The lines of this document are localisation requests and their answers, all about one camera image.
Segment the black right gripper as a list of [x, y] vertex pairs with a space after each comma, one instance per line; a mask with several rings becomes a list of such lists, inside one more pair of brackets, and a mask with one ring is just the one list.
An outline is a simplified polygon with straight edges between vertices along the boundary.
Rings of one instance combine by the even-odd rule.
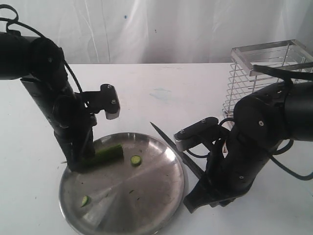
[[269, 154], [276, 151], [281, 141], [255, 141], [233, 127], [226, 140], [227, 156], [213, 170], [212, 185], [220, 192], [216, 198], [206, 176], [202, 176], [188, 193], [183, 204], [190, 213], [199, 207], [225, 207], [246, 194], [256, 176], [269, 161]]

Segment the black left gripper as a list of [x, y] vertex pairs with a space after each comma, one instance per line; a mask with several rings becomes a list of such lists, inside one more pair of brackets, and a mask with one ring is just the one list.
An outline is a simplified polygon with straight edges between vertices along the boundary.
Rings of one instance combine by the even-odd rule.
[[22, 78], [26, 88], [44, 117], [53, 128], [54, 136], [72, 172], [84, 170], [82, 158], [93, 158], [94, 115], [66, 81], [60, 86], [35, 78]]

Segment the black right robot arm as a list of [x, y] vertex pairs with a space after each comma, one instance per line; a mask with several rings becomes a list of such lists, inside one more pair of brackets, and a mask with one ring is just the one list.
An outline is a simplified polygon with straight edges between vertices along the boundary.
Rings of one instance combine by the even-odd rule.
[[209, 150], [205, 174], [185, 197], [190, 212], [226, 206], [246, 194], [283, 140], [312, 141], [313, 84], [276, 83], [237, 102], [231, 130], [209, 117], [177, 134], [178, 149], [200, 143]]

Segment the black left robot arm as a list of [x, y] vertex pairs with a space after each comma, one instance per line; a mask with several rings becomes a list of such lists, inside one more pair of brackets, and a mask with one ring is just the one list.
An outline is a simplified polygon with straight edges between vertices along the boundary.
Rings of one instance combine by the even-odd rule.
[[48, 38], [2, 32], [0, 78], [21, 81], [53, 128], [68, 168], [84, 172], [95, 155], [96, 122], [68, 82], [62, 49]]

